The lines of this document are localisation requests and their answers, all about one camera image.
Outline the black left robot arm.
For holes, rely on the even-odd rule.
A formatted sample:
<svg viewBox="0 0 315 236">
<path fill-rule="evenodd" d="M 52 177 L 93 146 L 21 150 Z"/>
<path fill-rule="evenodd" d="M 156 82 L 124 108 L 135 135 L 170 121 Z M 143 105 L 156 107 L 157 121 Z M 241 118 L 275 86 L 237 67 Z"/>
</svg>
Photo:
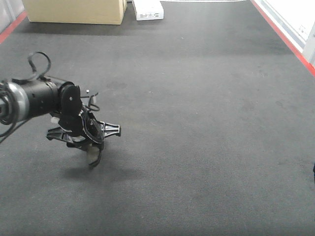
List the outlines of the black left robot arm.
<svg viewBox="0 0 315 236">
<path fill-rule="evenodd" d="M 57 83 L 49 78 L 3 81 L 0 84 L 0 122 L 9 128 L 1 133 L 5 140 L 28 120 L 50 114 L 58 127 L 48 130 L 48 140 L 59 140 L 69 148 L 100 150 L 107 137 L 121 135 L 121 127 L 99 121 L 93 112 L 95 95 L 81 95 L 73 82 Z"/>
</svg>

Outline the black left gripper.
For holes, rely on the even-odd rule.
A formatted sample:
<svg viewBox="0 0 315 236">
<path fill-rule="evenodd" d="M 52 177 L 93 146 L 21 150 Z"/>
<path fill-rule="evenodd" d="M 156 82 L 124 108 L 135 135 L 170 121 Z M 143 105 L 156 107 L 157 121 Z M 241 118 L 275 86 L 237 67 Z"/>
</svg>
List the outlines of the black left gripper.
<svg viewBox="0 0 315 236">
<path fill-rule="evenodd" d="M 87 150 L 92 146 L 103 150 L 105 138 L 121 136 L 120 125 L 97 120 L 85 107 L 75 115 L 53 112 L 51 116 L 51 122 L 58 124 L 58 127 L 49 129 L 46 138 L 65 142 L 69 148 Z"/>
</svg>

